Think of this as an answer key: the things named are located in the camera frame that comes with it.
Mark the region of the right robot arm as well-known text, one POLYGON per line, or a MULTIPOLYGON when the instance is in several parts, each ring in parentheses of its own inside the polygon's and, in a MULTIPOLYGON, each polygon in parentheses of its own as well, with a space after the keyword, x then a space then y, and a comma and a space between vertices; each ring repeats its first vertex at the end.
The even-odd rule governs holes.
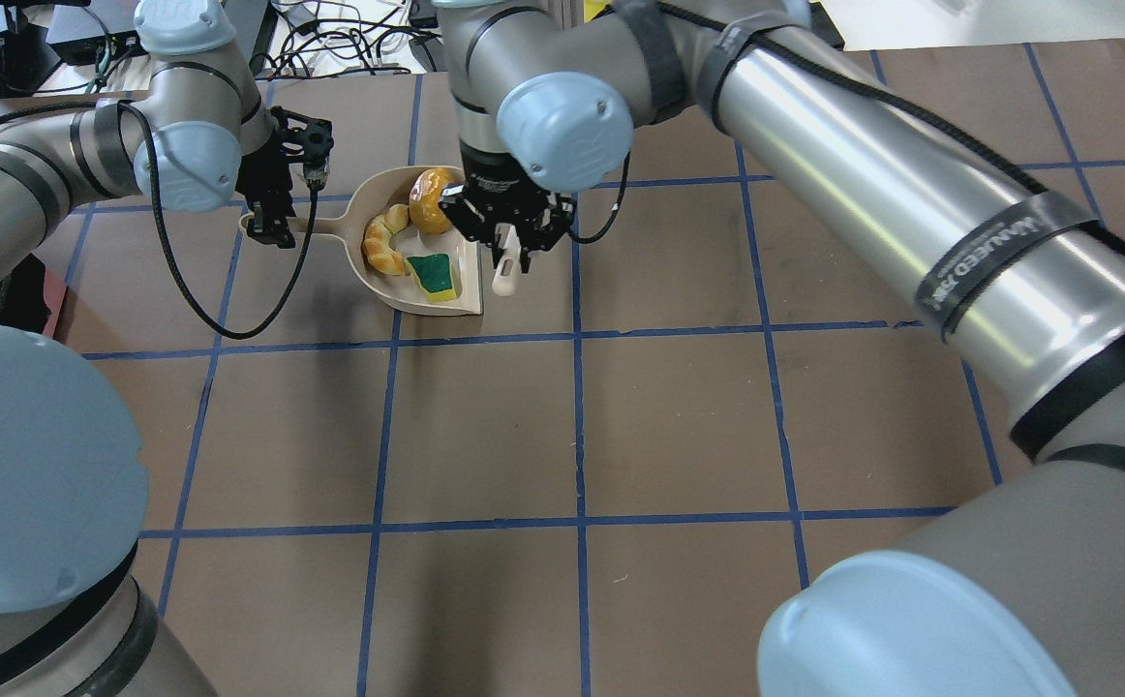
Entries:
POLYGON ((803 1, 439 1, 466 171, 442 208, 526 273, 638 125, 698 106, 1011 410, 1032 469, 771 614, 763 696, 1125 696, 1125 239, 810 30, 803 1))

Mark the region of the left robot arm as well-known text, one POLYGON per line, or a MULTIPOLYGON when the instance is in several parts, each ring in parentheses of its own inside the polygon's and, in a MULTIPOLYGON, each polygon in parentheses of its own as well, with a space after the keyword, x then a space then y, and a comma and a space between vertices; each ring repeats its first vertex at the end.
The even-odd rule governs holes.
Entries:
POLYGON ((119 393, 55 340, 68 284, 33 252, 76 208, 144 194, 192 313, 165 212, 248 201, 248 235, 292 237, 299 163, 326 184, 328 123, 266 107, 220 1, 141 1, 148 93, 0 115, 0 696, 213 696, 135 577, 148 503, 142 442, 119 393))

